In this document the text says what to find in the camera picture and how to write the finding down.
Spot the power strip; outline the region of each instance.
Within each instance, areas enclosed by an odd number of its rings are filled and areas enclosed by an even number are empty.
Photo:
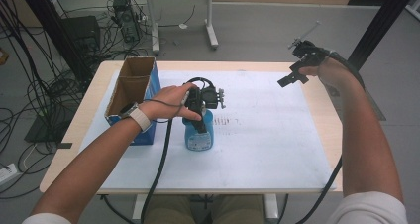
[[[19,173],[13,163],[9,164],[6,168],[0,169],[0,186],[18,175]]]

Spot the khaki pants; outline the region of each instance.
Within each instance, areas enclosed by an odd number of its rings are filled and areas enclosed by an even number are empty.
[[[221,195],[211,210],[213,224],[263,224],[262,195]],[[184,195],[156,195],[151,199],[145,224],[195,224]]]

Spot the bottle label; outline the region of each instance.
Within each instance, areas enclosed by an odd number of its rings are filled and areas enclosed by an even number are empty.
[[[187,148],[192,151],[204,151],[211,148],[210,133],[196,133],[188,138]]]

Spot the person's right arm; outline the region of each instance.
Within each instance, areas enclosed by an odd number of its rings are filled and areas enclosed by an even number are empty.
[[[343,106],[343,192],[377,191],[403,201],[388,141],[364,89],[340,63],[328,58],[320,66],[303,67],[301,74],[318,75],[335,87]]]

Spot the open box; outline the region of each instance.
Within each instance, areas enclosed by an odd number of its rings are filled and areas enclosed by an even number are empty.
[[[142,103],[160,91],[158,68],[154,57],[126,58],[118,75],[114,91],[105,111],[105,118],[112,126],[121,120],[119,113],[130,102]],[[156,123],[146,132],[136,136],[132,145],[154,143]]]

